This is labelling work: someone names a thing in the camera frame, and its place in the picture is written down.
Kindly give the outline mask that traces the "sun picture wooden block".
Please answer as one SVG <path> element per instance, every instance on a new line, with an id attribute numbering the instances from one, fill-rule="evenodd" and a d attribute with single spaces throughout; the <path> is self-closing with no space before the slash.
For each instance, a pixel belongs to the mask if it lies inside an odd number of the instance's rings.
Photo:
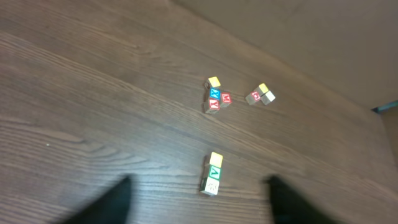
<path id="1" fill-rule="evenodd" d="M 210 196 L 218 194 L 220 182 L 212 177 L 205 177 L 201 181 L 200 192 Z"/>

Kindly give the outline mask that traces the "green V wooden block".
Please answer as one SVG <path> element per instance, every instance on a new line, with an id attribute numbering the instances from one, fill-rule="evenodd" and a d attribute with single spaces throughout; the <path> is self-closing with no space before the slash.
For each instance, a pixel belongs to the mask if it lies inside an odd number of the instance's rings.
<path id="1" fill-rule="evenodd" d="M 213 165 L 205 166 L 203 178 L 210 177 L 212 179 L 220 181 L 221 175 L 222 175 L 222 168 Z"/>

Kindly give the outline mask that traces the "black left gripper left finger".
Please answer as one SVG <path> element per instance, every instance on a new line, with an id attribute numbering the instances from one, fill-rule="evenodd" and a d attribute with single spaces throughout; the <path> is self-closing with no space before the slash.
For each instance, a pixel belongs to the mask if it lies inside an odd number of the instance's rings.
<path id="1" fill-rule="evenodd" d="M 125 224 L 132 203 L 132 178 L 125 176 L 102 196 L 62 224 Z"/>

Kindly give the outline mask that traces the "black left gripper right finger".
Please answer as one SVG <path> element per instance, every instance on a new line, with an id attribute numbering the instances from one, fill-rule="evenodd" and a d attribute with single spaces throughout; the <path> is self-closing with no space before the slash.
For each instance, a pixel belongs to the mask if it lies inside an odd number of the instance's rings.
<path id="1" fill-rule="evenodd" d="M 275 224 L 337 224 L 278 175 L 263 180 L 268 185 L 269 204 Z"/>

